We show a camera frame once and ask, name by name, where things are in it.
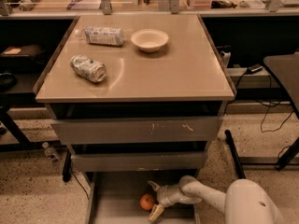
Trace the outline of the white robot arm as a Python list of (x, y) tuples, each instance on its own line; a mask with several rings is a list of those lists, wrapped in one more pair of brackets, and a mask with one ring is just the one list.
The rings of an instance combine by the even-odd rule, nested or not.
[(225, 224), (285, 224), (285, 219), (266, 191), (248, 179), (237, 179), (226, 192), (202, 184), (195, 177), (183, 176), (176, 185), (160, 186), (149, 181), (157, 195), (157, 204), (149, 215), (156, 221), (164, 209), (176, 203), (205, 201), (224, 215)]

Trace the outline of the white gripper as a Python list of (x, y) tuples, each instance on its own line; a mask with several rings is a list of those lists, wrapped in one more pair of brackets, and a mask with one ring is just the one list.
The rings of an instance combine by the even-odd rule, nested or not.
[(175, 205), (176, 203), (182, 204), (196, 204), (202, 201), (201, 198), (188, 196), (184, 194), (179, 185), (166, 185), (160, 186), (153, 181), (148, 184), (156, 192), (158, 204), (153, 205), (149, 214), (149, 222), (154, 222), (163, 213), (164, 209)]

